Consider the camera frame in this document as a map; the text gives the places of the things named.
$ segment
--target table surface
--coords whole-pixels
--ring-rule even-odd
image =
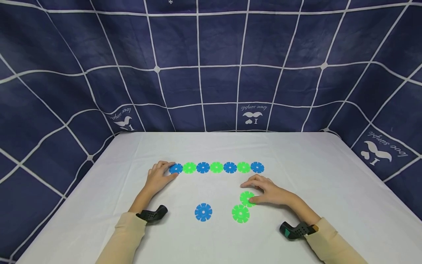
[[[159,160],[261,162],[262,175],[301,196],[368,263],[422,259],[421,220],[335,135],[138,132],[112,141],[18,264],[94,263]],[[248,222],[233,220],[239,185],[253,174],[181,173],[151,201],[149,210],[169,213],[147,227],[134,263],[320,263],[306,241],[278,232],[298,223],[286,208],[257,205]],[[201,203],[213,209],[206,222],[195,218]]]

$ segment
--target navy blue backdrop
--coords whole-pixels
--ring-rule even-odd
[[[422,0],[0,0],[0,263],[122,131],[327,131],[422,218]]]

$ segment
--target hand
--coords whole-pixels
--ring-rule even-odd
[[[302,221],[305,221],[308,225],[314,225],[319,220],[321,220],[319,215],[317,215],[317,213],[315,213],[299,196],[278,187],[273,183],[272,180],[268,178],[255,174],[240,185],[242,188],[250,186],[254,186],[255,189],[264,192],[264,195],[254,196],[249,199],[249,202],[253,204],[285,204],[290,207],[298,215],[298,217]]]
[[[264,192],[264,195],[254,196],[249,199],[249,202],[253,204],[272,203],[286,204],[289,206],[298,198],[294,193],[276,186],[272,180],[258,174],[250,177],[246,182],[240,185],[242,188],[251,186]]]
[[[174,162],[159,161],[154,164],[152,169],[148,170],[145,186],[136,196],[129,212],[142,212],[148,206],[152,197],[179,175],[179,173],[173,173],[169,176],[164,176],[164,172],[174,164]]]

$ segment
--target finger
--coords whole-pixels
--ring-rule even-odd
[[[265,203],[266,202],[266,199],[265,199],[265,196],[263,196],[263,195],[261,195],[261,196],[254,196],[254,197],[251,197],[249,199],[249,202],[250,203],[253,203],[253,204],[260,204],[260,203]]]
[[[157,163],[157,168],[161,168],[161,166],[163,166],[164,164],[166,164],[167,163],[167,161],[159,161],[158,163]]]
[[[170,168],[174,164],[176,164],[176,162],[167,162],[163,166],[161,166],[160,169],[162,169],[162,171],[165,172],[168,168]]]
[[[261,175],[259,175],[259,174],[255,174],[254,176],[251,176],[249,179],[248,179],[248,181],[250,181],[250,180],[259,180],[259,181],[263,181],[264,180],[264,177],[262,177]]]
[[[166,178],[167,183],[171,182],[172,180],[174,180],[175,178],[177,178],[177,176],[179,176],[179,173],[175,172],[173,174],[168,175]]]
[[[264,183],[259,180],[250,180],[250,181],[244,182],[240,185],[240,187],[246,188],[252,185],[255,187],[260,187],[261,189],[264,189]]]

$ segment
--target black wrist sensor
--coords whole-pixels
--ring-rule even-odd
[[[280,232],[289,240],[295,240],[305,235],[311,235],[317,231],[317,226],[308,226],[305,222],[301,222],[297,227],[293,227],[287,222],[282,223],[280,226]]]
[[[142,212],[140,214],[136,214],[136,216],[147,221],[147,223],[153,223],[161,220],[167,212],[167,207],[160,205],[155,212],[142,210]]]

